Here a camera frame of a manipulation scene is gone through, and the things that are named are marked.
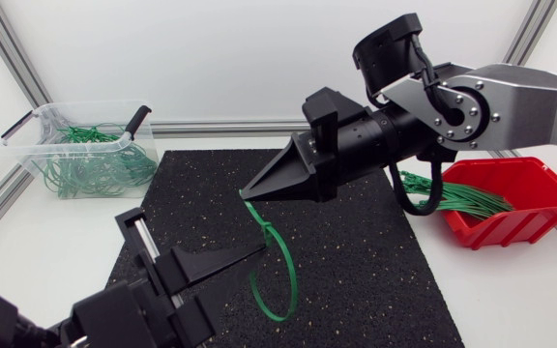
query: metal rod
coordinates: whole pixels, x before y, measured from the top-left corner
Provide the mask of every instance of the metal rod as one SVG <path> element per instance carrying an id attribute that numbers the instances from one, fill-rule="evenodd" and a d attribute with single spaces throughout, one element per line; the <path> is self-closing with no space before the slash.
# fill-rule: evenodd
<path id="1" fill-rule="evenodd" d="M 534 0 L 523 19 L 504 62 L 525 65 L 557 8 L 557 0 Z"/>

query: zip tie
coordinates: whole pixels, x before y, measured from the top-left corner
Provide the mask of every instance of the zip tie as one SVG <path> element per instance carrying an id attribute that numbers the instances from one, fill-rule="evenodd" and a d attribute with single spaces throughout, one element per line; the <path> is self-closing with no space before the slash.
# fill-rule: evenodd
<path id="1" fill-rule="evenodd" d="M 430 179 L 407 171 L 400 174 L 405 178 L 403 185 L 408 193 L 429 194 Z M 513 210 L 513 205 L 504 197 L 469 185 L 444 183 L 443 197 L 445 200 L 440 202 L 437 210 L 461 211 L 478 219 Z"/>
<path id="2" fill-rule="evenodd" d="M 252 207 L 252 204 L 248 201 L 244 201 L 244 204 L 249 208 L 249 212 L 252 217 L 259 223 L 261 226 L 261 231 L 263 232 L 264 239 L 266 240 L 266 247 L 269 247 L 272 243 L 272 240 L 277 241 L 280 250 L 282 251 L 282 255 L 285 258 L 285 263 L 287 264 L 287 271 L 289 272 L 289 283 L 291 284 L 291 297 L 289 302 L 289 308 L 287 309 L 287 314 L 285 316 L 278 316 L 276 315 L 270 308 L 266 306 L 261 298 L 261 294 L 259 293 L 259 289 L 257 288 L 257 278 L 256 272 L 253 271 L 249 275 L 250 280 L 250 289 L 252 290 L 252 295 L 255 297 L 257 301 L 257 305 L 261 311 L 266 314 L 270 319 L 276 322 L 282 322 L 287 320 L 295 311 L 296 305 L 298 304 L 298 283 L 296 280 L 296 268 L 294 267 L 294 262 L 291 259 L 291 254 L 287 249 L 287 244 L 280 236 L 279 232 L 272 226 L 272 223 L 265 221 L 261 215 L 257 213 L 257 211 Z"/>

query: white table surface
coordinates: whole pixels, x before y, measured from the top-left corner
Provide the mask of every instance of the white table surface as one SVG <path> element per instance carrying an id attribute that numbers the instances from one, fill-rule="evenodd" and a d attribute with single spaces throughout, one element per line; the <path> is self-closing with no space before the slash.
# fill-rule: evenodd
<path id="1" fill-rule="evenodd" d="M 157 140 L 164 150 L 281 148 L 286 137 Z M 464 153 L 461 158 L 486 157 Z M 427 163 L 401 169 L 426 175 Z M 140 198 L 58 200 L 34 181 L 0 221 L 0 295 L 41 326 L 104 288 L 124 242 L 114 217 Z M 439 214 L 411 217 L 466 347 L 557 347 L 557 232 L 538 243 L 460 247 Z"/>

